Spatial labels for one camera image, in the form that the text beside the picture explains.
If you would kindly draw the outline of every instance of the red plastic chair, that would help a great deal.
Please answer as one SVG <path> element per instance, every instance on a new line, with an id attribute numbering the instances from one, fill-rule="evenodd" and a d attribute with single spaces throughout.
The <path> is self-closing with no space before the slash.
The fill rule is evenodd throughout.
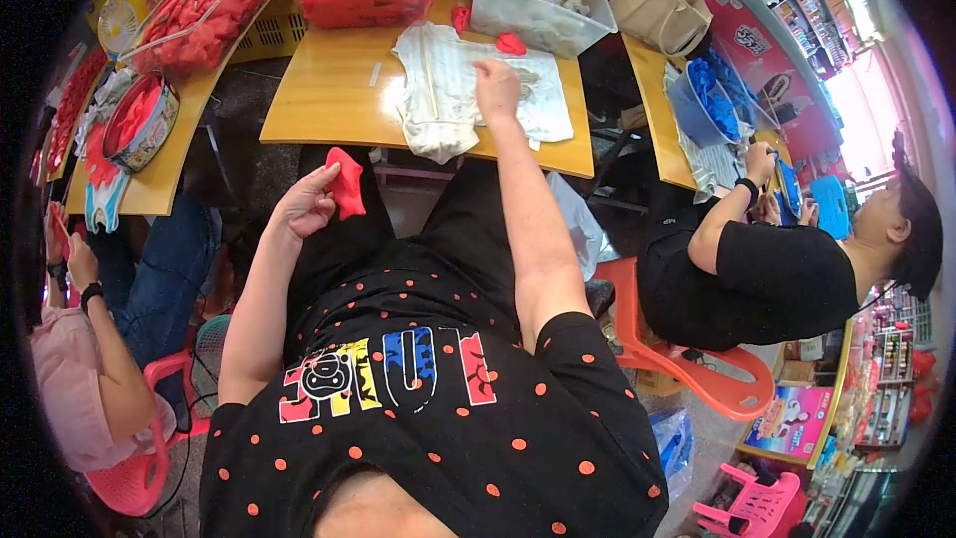
<path id="1" fill-rule="evenodd" d="M 142 375 L 149 388 L 153 389 L 158 380 L 176 372 L 183 373 L 186 403 L 191 404 L 196 401 L 196 395 L 189 382 L 192 378 L 192 356 L 188 350 L 151 362 Z M 139 516 L 145 515 L 149 509 L 156 506 L 162 486 L 166 482 L 166 474 L 169 472 L 169 448 L 187 436 L 209 432 L 208 417 L 199 417 L 194 409 L 190 412 L 190 416 L 192 430 L 188 434 L 174 432 L 166 442 L 157 441 L 156 453 L 139 455 L 120 461 L 107 469 L 84 473 L 93 491 L 107 507 L 123 515 Z M 158 416 L 150 424 L 149 429 L 152 430 L 154 437 L 162 436 Z"/>
<path id="2" fill-rule="evenodd" d="M 800 489 L 800 478 L 796 474 L 783 472 L 780 480 L 772 486 L 765 486 L 758 484 L 754 476 L 736 467 L 721 463 L 720 468 L 744 484 L 744 487 L 727 511 L 695 503 L 694 512 L 710 518 L 698 519 L 698 525 L 709 532 L 737 538 L 738 534 L 731 532 L 728 525 L 731 516 L 740 517 L 747 520 L 744 533 L 739 534 L 741 538 L 770 538 Z"/>
<path id="3" fill-rule="evenodd" d="M 703 352 L 750 373 L 754 380 L 747 382 L 685 359 L 681 353 L 687 350 L 686 347 L 668 346 L 663 341 L 650 347 L 640 340 L 637 261 L 637 258 L 623 258 L 602 262 L 597 265 L 594 275 L 595 279 L 614 283 L 615 332 L 624 347 L 624 354 L 617 357 L 617 364 L 674 377 L 730 419 L 757 419 L 770 406 L 774 390 L 773 374 L 759 357 L 739 347 L 727 352 Z"/>

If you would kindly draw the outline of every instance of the jeans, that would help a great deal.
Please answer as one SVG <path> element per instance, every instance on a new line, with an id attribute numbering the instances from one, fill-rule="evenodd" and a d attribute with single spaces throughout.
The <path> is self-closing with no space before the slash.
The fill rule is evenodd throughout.
<path id="1" fill-rule="evenodd" d="M 183 349 L 193 304 L 219 247 L 220 227 L 217 214 L 181 195 L 168 217 L 153 222 L 138 265 L 120 234 L 101 227 L 87 235 L 100 262 L 106 308 L 141 370 Z M 183 375 L 162 378 L 156 393 L 175 409 L 185 400 Z"/>

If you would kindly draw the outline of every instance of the plastic chair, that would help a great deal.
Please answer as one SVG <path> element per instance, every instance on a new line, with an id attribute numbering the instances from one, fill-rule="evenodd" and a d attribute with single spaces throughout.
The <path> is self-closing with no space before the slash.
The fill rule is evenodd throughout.
<path id="1" fill-rule="evenodd" d="M 624 368 L 653 370 L 686 384 L 705 403 L 736 421 L 757 419 L 773 400 L 773 374 L 759 357 L 735 347 L 726 352 L 703 352 L 750 373 L 754 380 L 737 380 L 685 359 L 686 347 L 659 342 L 653 347 L 640 340 L 638 324 L 637 258 L 597 265 L 594 279 L 611 281 L 615 289 L 615 332 L 624 347 L 617 364 Z"/>
<path id="2" fill-rule="evenodd" d="M 192 377 L 192 356 L 187 349 L 158 359 L 155 362 L 150 362 L 142 375 L 151 390 L 156 386 L 158 380 L 176 372 L 183 373 L 186 402 L 191 404 L 196 401 L 196 396 L 189 384 L 189 378 Z M 160 499 L 162 486 L 166 482 L 166 474 L 169 472 L 169 449 L 187 436 L 197 436 L 209 432 L 208 417 L 199 417 L 195 410 L 190 412 L 190 416 L 192 418 L 192 430 L 188 434 L 174 432 L 166 442 L 156 441 L 155 453 L 131 457 L 120 461 L 113 467 L 83 474 L 93 491 L 107 507 L 123 515 L 140 516 L 145 515 L 149 512 L 149 509 L 156 506 Z M 158 416 L 150 424 L 149 429 L 152 431 L 154 438 L 162 436 L 162 427 Z"/>
<path id="3" fill-rule="evenodd" d="M 727 511 L 695 503 L 694 512 L 710 518 L 698 519 L 698 525 L 709 532 L 737 538 L 738 534 L 731 532 L 728 525 L 731 516 L 740 517 L 747 520 L 747 528 L 739 534 L 741 538 L 769 538 L 800 489 L 800 478 L 796 474 L 783 472 L 780 480 L 772 486 L 765 486 L 758 484 L 754 476 L 736 467 L 721 463 L 720 468 L 744 484 L 744 487 Z"/>

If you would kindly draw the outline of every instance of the white plastic bag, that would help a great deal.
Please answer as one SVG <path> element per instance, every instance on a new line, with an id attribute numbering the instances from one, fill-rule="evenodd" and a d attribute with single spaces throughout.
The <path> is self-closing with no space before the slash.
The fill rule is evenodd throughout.
<path id="1" fill-rule="evenodd" d="M 603 229 L 588 209 L 588 204 L 575 190 L 571 189 L 559 173 L 548 173 L 548 186 L 555 195 L 564 223 L 571 232 L 571 241 L 578 252 L 578 264 L 585 281 L 590 281 L 598 268 Z"/>

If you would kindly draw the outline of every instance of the cartoon face print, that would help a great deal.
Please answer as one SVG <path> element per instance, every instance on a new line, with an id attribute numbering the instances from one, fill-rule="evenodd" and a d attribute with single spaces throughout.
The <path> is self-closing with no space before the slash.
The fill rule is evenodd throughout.
<path id="1" fill-rule="evenodd" d="M 352 382 L 347 353 L 322 353 L 302 371 L 301 387 L 314 400 L 326 400 Z"/>

